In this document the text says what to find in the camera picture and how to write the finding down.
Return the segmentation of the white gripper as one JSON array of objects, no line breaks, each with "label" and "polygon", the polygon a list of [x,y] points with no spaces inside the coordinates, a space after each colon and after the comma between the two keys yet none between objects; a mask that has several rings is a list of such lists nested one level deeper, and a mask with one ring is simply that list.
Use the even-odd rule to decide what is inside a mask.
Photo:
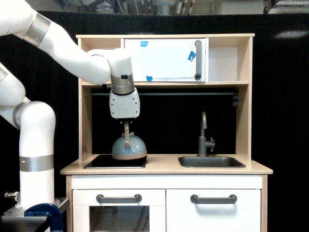
[{"label": "white gripper", "polygon": [[110,91],[110,113],[113,118],[137,118],[140,115],[140,98],[136,88],[127,95],[116,95]]}]

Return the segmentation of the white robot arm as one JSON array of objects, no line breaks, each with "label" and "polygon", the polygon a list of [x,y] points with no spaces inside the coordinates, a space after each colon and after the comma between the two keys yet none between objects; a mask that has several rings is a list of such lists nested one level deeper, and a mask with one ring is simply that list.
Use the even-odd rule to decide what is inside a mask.
[{"label": "white robot arm", "polygon": [[[60,25],[33,10],[24,0],[1,1],[0,34],[12,34],[34,45],[91,84],[111,81],[112,92],[121,102],[137,96],[127,50],[85,52]],[[54,203],[55,113],[44,102],[30,101],[23,84],[4,66],[0,68],[0,114],[20,131],[17,207],[26,210],[41,203]]]}]

